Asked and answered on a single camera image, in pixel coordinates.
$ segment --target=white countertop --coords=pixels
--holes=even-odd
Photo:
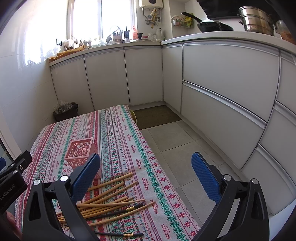
[[[186,36],[181,36],[174,39],[169,39],[161,42],[161,45],[173,44],[184,41],[194,41],[200,39],[240,39],[246,41],[252,41],[257,43],[263,43],[270,46],[274,46],[283,50],[286,50],[290,53],[296,55],[296,45],[282,40],[280,38],[270,36],[267,34],[259,34],[252,32],[243,32],[243,31],[217,31],[217,32],[207,32],[199,34],[191,34]]]
[[[55,64],[58,64],[62,61],[65,61],[67,59],[71,59],[83,54],[88,54],[88,53],[92,53],[92,52],[96,52],[96,51],[101,51],[101,50],[106,50],[106,49],[113,49],[113,48],[122,48],[122,47],[131,47],[131,46],[142,46],[142,45],[154,45],[154,46],[160,46],[160,42],[130,42],[130,43],[122,43],[122,44],[110,44],[110,45],[102,45],[99,47],[95,47],[95,48],[90,48],[90,49],[86,49],[80,52],[76,52],[70,55],[67,55],[65,57],[62,57],[60,59],[57,59],[55,61],[52,61],[51,63],[49,63],[49,66],[53,66]]]
[[[296,55],[296,45],[282,40],[280,38],[266,35],[266,34],[259,34],[259,33],[252,33],[252,32],[242,32],[242,31],[217,31],[217,32],[207,32],[207,33],[199,33],[199,34],[191,34],[186,36],[181,36],[178,38],[169,39],[159,42],[130,42],[130,43],[122,43],[122,44],[112,44],[112,45],[103,45],[100,47],[95,47],[91,49],[87,49],[84,51],[80,51],[74,54],[70,54],[68,56],[62,57],[57,59],[49,64],[49,66],[53,66],[58,64],[62,61],[83,55],[88,54],[96,51],[106,50],[106,49],[113,49],[113,48],[121,48],[121,47],[130,47],[130,46],[142,46],[142,45],[167,45],[167,44],[174,44],[178,42],[185,42],[185,41],[195,41],[195,40],[204,40],[204,39],[239,39],[239,40],[246,40],[252,41],[262,44],[267,44],[276,48],[283,49],[290,53]]]

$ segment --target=orange bottle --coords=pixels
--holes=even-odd
[[[138,39],[138,30],[136,30],[135,26],[133,26],[133,39]]]

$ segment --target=gray tile floor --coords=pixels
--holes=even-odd
[[[141,130],[146,141],[172,185],[186,204],[187,208],[202,226],[215,202],[204,191],[191,166],[191,156],[199,151],[205,160],[216,166],[222,174],[230,174],[235,180],[240,178],[230,166],[184,121],[155,126]],[[220,233],[228,232],[239,201],[236,199],[229,217]]]

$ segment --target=silver screw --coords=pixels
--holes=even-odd
[[[229,175],[225,175],[225,176],[224,176],[224,179],[225,179],[226,181],[230,181],[230,180],[231,180],[231,176],[229,176]]]
[[[258,180],[257,179],[252,179],[252,183],[254,183],[254,184],[258,184],[259,182],[258,182]]]
[[[34,183],[34,185],[38,185],[40,183],[40,180],[36,179],[33,183]]]
[[[62,176],[61,178],[60,178],[60,180],[62,181],[62,182],[65,182],[65,181],[67,181],[68,180],[68,176]]]

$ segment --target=pan handle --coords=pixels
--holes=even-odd
[[[190,13],[182,12],[181,14],[183,14],[183,15],[185,15],[185,16],[187,16],[187,17],[193,18],[193,19],[195,19],[196,21],[198,21],[199,23],[202,22],[201,19],[199,19],[198,17],[195,17],[194,15],[192,15],[192,14],[190,14]]]

